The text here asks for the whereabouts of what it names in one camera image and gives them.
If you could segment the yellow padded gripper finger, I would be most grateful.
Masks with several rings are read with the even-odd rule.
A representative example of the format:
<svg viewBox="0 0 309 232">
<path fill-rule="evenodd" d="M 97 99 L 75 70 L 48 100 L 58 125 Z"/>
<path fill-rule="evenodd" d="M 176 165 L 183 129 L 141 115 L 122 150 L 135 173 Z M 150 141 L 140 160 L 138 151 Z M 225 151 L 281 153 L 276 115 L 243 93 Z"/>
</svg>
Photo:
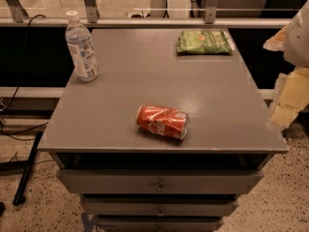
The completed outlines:
<svg viewBox="0 0 309 232">
<path fill-rule="evenodd" d="M 308 105 L 309 68 L 296 67 L 289 74 L 280 73 L 275 82 L 266 127 L 275 132 L 287 129 Z"/>
</svg>

